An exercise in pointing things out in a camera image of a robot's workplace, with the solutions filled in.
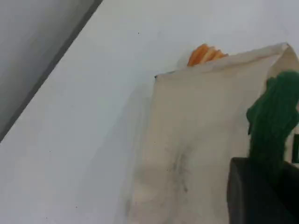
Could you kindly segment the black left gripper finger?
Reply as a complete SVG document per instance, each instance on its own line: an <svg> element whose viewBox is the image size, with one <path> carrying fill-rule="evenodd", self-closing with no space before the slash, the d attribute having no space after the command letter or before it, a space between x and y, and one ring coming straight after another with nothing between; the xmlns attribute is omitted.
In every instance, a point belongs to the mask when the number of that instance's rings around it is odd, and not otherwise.
<svg viewBox="0 0 299 224"><path fill-rule="evenodd" d="M295 134L293 138L293 163L299 162L299 135Z"/></svg>
<svg viewBox="0 0 299 224"><path fill-rule="evenodd" d="M299 169L285 162L278 186L272 187L247 158L232 158L228 219L231 224L297 224Z"/></svg>

